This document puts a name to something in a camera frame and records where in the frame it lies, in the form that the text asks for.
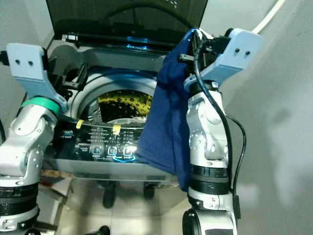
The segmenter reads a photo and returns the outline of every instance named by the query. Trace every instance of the blue cloth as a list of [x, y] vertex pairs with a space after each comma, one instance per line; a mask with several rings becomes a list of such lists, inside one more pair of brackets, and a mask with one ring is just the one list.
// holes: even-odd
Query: blue cloth
[[136, 151], [153, 167], [177, 174], [183, 191], [188, 189], [190, 175], [189, 129], [186, 121], [188, 93], [183, 86], [187, 65], [179, 63], [178, 56], [187, 53], [190, 38], [191, 31], [164, 59]]

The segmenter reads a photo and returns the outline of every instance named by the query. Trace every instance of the tiled floor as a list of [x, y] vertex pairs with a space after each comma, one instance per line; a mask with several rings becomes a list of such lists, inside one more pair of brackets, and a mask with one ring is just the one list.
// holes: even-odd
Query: tiled floor
[[167, 234], [165, 226], [181, 227], [182, 214], [173, 216], [186, 200], [179, 188], [158, 188], [151, 200], [143, 197], [143, 183], [120, 182], [113, 208], [102, 206], [104, 189], [91, 180], [73, 180], [63, 208], [57, 235], [83, 235], [108, 225], [112, 235]]

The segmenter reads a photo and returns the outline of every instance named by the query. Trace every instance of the control panel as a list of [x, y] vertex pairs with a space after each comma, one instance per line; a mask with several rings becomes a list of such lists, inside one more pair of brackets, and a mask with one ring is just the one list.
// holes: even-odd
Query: control panel
[[132, 163], [143, 124], [112, 125], [61, 119], [46, 154], [56, 159]]

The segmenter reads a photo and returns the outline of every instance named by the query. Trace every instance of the green ring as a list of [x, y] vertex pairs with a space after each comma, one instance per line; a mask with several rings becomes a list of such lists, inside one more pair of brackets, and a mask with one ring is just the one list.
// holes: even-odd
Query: green ring
[[61, 107], [54, 101], [44, 98], [44, 97], [35, 97], [28, 101], [25, 101], [22, 104], [22, 107], [29, 105], [29, 104], [35, 104], [45, 107], [46, 109], [49, 109], [51, 112], [53, 112], [56, 116], [59, 115]]

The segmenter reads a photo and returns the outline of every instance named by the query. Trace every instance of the yellow tag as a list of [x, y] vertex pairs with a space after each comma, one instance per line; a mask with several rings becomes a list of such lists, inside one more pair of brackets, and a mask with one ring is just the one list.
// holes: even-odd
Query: yellow tag
[[77, 124], [76, 124], [76, 129], [80, 129], [80, 127], [82, 126], [84, 120], [78, 120]]
[[113, 134], [118, 135], [121, 132], [121, 125], [114, 125], [113, 126]]

